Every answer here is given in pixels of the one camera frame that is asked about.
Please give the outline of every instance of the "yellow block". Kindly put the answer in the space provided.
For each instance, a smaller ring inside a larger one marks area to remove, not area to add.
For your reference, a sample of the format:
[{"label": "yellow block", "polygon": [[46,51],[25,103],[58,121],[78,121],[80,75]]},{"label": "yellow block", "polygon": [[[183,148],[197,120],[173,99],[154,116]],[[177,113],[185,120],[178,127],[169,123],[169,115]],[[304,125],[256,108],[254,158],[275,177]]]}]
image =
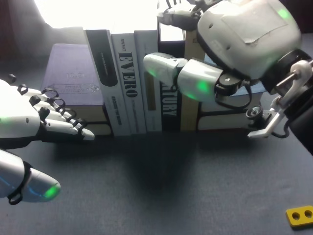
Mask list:
[{"label": "yellow block", "polygon": [[286,216],[293,228],[313,225],[313,206],[288,209]]}]

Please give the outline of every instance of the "table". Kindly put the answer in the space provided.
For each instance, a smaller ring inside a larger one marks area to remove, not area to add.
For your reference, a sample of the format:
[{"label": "table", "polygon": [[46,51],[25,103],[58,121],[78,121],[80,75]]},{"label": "table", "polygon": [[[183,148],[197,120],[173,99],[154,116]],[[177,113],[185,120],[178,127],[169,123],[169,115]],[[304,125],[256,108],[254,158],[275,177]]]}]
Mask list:
[{"label": "table", "polygon": [[[47,58],[0,63],[38,89]],[[265,108],[272,96],[264,94]],[[292,235],[289,208],[313,204],[313,157],[291,134],[167,133],[93,144],[33,142],[12,152],[55,177],[49,203],[0,200],[0,234]]]}]

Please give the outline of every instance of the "purple book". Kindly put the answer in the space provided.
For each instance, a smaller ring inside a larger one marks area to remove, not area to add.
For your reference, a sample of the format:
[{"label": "purple book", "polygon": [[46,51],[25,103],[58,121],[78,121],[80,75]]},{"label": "purple book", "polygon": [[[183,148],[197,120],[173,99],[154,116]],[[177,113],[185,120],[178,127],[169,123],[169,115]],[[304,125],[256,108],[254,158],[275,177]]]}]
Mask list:
[{"label": "purple book", "polygon": [[47,87],[67,105],[103,105],[88,45],[53,45],[42,90]]}]

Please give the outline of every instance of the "screw hole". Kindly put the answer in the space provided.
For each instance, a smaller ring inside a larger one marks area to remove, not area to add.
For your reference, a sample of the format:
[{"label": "screw hole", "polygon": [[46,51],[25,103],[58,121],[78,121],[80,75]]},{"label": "screw hole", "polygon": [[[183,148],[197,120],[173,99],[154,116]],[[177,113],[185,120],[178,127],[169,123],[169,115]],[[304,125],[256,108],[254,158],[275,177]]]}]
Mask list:
[{"label": "screw hole", "polygon": [[300,219],[300,215],[297,212],[293,213],[292,217],[293,217],[294,220],[299,220]]},{"label": "screw hole", "polygon": [[304,215],[307,217],[307,218],[312,218],[312,211],[305,211],[304,212]]}]

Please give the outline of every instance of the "row of books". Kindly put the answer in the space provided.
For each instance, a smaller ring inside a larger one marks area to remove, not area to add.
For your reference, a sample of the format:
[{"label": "row of books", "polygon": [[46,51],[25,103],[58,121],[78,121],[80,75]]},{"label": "row of books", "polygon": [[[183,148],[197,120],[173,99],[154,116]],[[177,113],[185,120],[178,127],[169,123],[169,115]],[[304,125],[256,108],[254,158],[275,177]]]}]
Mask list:
[{"label": "row of books", "polygon": [[[144,56],[157,51],[214,63],[198,44],[195,32],[158,24],[149,10],[133,19],[131,27],[125,22],[127,6],[123,9],[110,26],[84,29],[88,45],[54,45],[42,88],[56,89],[96,135],[247,127],[245,110],[229,110],[214,101],[198,103],[145,71]],[[251,106],[259,104],[264,88],[252,90]],[[247,93],[239,90],[228,103],[240,105],[247,99]]]}]

